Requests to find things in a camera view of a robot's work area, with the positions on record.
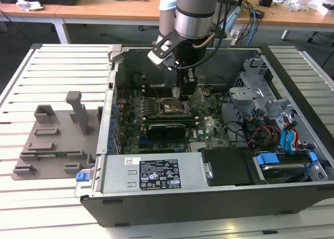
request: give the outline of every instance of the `power supply label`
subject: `power supply label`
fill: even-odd
[[[181,188],[177,159],[140,161],[139,177],[141,190]]]

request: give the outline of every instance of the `floor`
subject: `floor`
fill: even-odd
[[[7,22],[7,26],[7,32],[0,32],[0,92],[6,87],[32,43],[59,43],[58,36],[51,30],[49,23]],[[144,31],[139,31],[137,26],[67,25],[73,44],[150,45],[158,35],[158,27],[145,26],[144,28]],[[314,36],[312,43],[308,43],[307,39],[311,34],[311,32],[294,31],[290,33],[288,40],[283,41],[280,38],[282,31],[259,30],[251,46],[296,46],[300,50],[306,50],[319,65],[322,65],[334,49],[331,47],[334,35],[322,33],[328,36]],[[334,76],[334,56],[327,62],[324,69],[330,76]]]

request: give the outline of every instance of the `slotted metal surface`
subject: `slotted metal surface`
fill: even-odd
[[[33,112],[38,104],[51,104],[54,110],[68,110],[64,96],[68,90],[80,90],[87,109],[103,105],[106,71],[109,70],[106,63],[90,64],[90,59],[106,58],[107,51],[107,45],[43,45],[40,50],[29,52],[0,96],[0,238],[332,237],[334,199],[292,215],[115,229],[100,227],[81,206],[79,199],[74,197],[75,179],[13,181],[10,174],[31,131]],[[48,67],[34,63],[37,58],[52,62],[53,57],[83,58],[92,69],[82,69],[82,63],[48,64]],[[263,235],[263,230],[275,230],[278,234]]]
[[[334,84],[306,53],[295,47],[271,46],[270,49],[286,69],[303,96],[334,135]],[[282,98],[287,96],[276,78],[273,83]]]

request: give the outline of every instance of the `green circuit board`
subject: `green circuit board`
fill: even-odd
[[[193,152],[190,144],[202,142],[206,147],[229,146],[230,141],[223,131],[223,125],[217,113],[220,104],[219,97],[211,94],[204,97],[204,92],[198,88],[187,103],[186,116],[197,116],[196,126],[187,128],[185,136],[176,141],[149,141],[142,134],[141,127],[148,126],[142,121],[143,116],[159,116],[161,104],[166,106],[173,100],[171,98],[148,98],[144,97],[140,91],[134,91],[129,95],[128,100],[123,101],[122,126],[126,135],[126,142],[122,146],[122,154],[139,153],[172,153],[172,152]],[[165,107],[167,114],[178,115],[178,106],[168,105]]]

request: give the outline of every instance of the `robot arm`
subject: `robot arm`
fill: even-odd
[[[159,68],[167,67],[177,72],[176,98],[187,100],[197,86],[195,67],[211,58],[214,52],[205,57],[206,45],[216,36],[220,37],[219,48],[226,18],[226,3],[223,28],[221,21],[222,3],[220,3],[215,31],[210,33],[214,23],[218,0],[161,0],[160,35],[148,57]]]

